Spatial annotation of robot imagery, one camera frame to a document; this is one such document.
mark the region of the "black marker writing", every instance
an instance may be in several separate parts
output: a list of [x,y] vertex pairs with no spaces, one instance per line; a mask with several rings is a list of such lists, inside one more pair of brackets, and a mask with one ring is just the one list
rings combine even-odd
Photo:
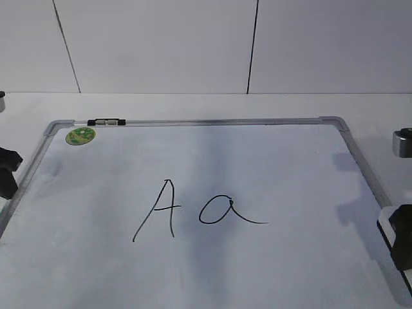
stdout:
[[[203,221],[202,218],[201,218],[201,214],[203,214],[203,212],[204,212],[204,210],[206,209],[206,207],[207,207],[212,201],[214,201],[216,198],[227,198],[227,199],[229,200],[229,208],[226,210],[226,212],[223,214],[223,216],[220,217],[219,219],[217,219],[216,221],[212,221],[212,222]],[[201,211],[200,211],[200,213],[199,213],[199,221],[202,222],[202,223],[204,223],[204,224],[215,224],[215,223],[221,221],[221,220],[229,213],[229,211],[232,210],[237,216],[239,216],[240,218],[242,218],[242,219],[245,220],[245,221],[248,221],[248,222],[251,222],[251,223],[255,223],[255,224],[266,224],[266,223],[267,223],[267,222],[256,222],[256,221],[252,221],[252,220],[246,219],[245,217],[243,217],[240,213],[238,213],[238,212],[235,210],[235,208],[233,207],[233,204],[234,204],[233,199],[232,199],[230,196],[227,196],[227,195],[224,195],[224,194],[216,195],[215,197],[211,198],[211,199],[206,203],[206,205],[203,206],[203,208],[201,209]]]
[[[164,189],[166,188],[166,185],[170,183],[172,186],[172,202],[171,202],[171,206],[170,207],[165,207],[165,208],[160,208],[160,209],[156,209],[156,205],[160,200],[160,197],[163,194]],[[175,207],[181,207],[180,205],[175,205],[174,204],[174,185],[173,182],[170,179],[166,179],[165,180],[165,184],[162,187],[162,190],[160,190],[160,193],[156,199],[156,202],[154,203],[153,207],[151,208],[151,210],[149,211],[149,213],[147,214],[146,218],[144,218],[142,224],[139,226],[139,228],[137,229],[135,235],[133,236],[133,242],[135,242],[137,234],[140,232],[140,230],[142,229],[143,225],[146,223],[147,219],[149,219],[150,215],[152,214],[153,211],[164,211],[166,209],[170,209],[170,220],[169,220],[169,226],[170,226],[170,232],[172,233],[172,237],[174,237],[174,233],[173,233],[173,226],[172,226],[172,218],[173,218],[173,209]]]

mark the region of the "black object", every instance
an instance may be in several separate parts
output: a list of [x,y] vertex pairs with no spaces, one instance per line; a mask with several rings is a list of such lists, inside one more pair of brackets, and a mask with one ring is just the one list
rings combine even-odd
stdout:
[[91,119],[88,120],[88,126],[95,126],[99,124],[109,124],[109,125],[118,125],[118,126],[125,126],[126,119],[119,119],[119,118],[98,118],[98,119]]
[[412,268],[412,205],[400,206],[389,218],[396,239],[391,257],[398,270]]
[[7,200],[13,198],[17,191],[17,184],[13,172],[19,168],[23,159],[16,151],[0,147],[0,196]]
[[405,127],[399,131],[399,136],[402,138],[412,138],[412,128]]

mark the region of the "whiteboard frame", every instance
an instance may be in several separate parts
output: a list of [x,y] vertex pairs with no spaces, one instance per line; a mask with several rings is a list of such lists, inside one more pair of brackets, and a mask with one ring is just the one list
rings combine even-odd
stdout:
[[[19,188],[15,196],[6,203],[0,212],[0,238],[7,228],[8,222],[13,216],[21,198],[23,197],[30,181],[36,172],[44,154],[47,152],[54,136],[59,129],[87,126],[87,121],[76,120],[56,120],[49,124],[43,133],[43,136],[29,162],[19,179]],[[319,118],[264,118],[264,119],[230,119],[230,120],[127,120],[126,127],[159,127],[159,126],[249,126],[249,125],[296,125],[296,124],[323,124],[335,126],[343,140],[345,141],[349,152],[355,159],[359,169],[368,183],[373,195],[375,196],[380,208],[390,207],[391,202],[388,195],[384,192],[377,177],[373,173],[369,163],[366,161],[364,155],[353,139],[349,127],[346,122],[335,116],[319,117]]]

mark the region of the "green sticker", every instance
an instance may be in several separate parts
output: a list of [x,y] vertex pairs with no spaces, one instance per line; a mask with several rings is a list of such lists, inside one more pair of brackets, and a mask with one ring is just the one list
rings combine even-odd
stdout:
[[78,127],[70,131],[66,136],[66,142],[69,145],[79,146],[91,142],[96,137],[96,131],[89,127]]

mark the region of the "silver object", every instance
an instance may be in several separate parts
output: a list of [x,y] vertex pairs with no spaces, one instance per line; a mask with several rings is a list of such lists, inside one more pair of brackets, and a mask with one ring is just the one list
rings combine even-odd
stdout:
[[392,150],[401,158],[412,158],[412,128],[393,132]]

